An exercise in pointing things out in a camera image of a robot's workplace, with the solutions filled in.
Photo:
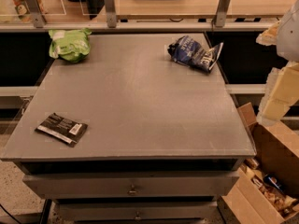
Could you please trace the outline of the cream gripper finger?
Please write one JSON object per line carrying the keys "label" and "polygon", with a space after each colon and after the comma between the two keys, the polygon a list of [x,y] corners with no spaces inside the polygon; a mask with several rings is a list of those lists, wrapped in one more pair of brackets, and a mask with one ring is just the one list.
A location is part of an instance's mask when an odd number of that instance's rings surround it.
{"label": "cream gripper finger", "polygon": [[288,62],[281,69],[273,68],[267,77],[265,94],[259,105],[258,123],[263,126],[274,125],[298,101],[299,63]]}
{"label": "cream gripper finger", "polygon": [[280,21],[277,21],[271,27],[259,34],[256,38],[256,42],[264,46],[276,45],[279,26]]}

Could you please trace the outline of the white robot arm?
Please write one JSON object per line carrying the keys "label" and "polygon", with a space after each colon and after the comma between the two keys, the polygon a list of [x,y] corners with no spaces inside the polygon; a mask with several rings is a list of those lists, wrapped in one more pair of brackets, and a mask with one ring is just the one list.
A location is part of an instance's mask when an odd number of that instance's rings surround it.
{"label": "white robot arm", "polygon": [[258,122],[272,126],[299,101],[299,0],[280,21],[259,34],[256,42],[264,46],[275,45],[277,55],[288,61],[283,68],[271,70],[259,104]]}

